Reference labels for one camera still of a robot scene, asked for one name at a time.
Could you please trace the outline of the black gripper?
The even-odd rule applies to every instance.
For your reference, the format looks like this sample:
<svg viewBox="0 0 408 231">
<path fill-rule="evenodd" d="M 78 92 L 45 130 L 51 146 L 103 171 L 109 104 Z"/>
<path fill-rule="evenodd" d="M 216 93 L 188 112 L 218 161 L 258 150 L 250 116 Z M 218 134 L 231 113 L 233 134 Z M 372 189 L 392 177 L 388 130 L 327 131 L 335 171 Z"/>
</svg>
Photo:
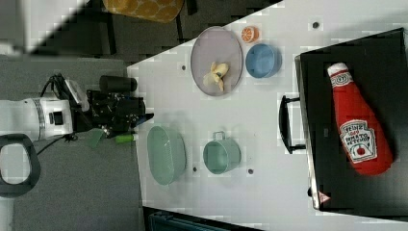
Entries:
<svg viewBox="0 0 408 231">
<path fill-rule="evenodd" d="M 152 119 L 142 97 L 122 93 L 88 90 L 89 110 L 86 112 L 93 128 L 105 130 L 107 136 L 119 136 Z"/>
</svg>

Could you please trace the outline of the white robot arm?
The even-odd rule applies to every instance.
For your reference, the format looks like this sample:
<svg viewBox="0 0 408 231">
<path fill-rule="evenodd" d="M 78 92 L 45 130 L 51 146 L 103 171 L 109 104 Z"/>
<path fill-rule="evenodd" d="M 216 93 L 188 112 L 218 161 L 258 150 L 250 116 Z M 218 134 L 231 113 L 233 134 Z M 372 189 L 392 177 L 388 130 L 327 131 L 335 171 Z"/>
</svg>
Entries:
<svg viewBox="0 0 408 231">
<path fill-rule="evenodd" d="M 141 97 L 89 90 L 86 100 L 89 107 L 85 110 L 73 98 L 38 97 L 1 102 L 1 152 L 24 153 L 29 164 L 28 175 L 19 183 L 1 178 L 3 197 L 19 197 L 38 182 L 41 166 L 34 146 L 36 141 L 75 141 L 78 133 L 92 129 L 100 129 L 105 138 L 112 139 L 154 117 L 146 111 Z"/>
</svg>

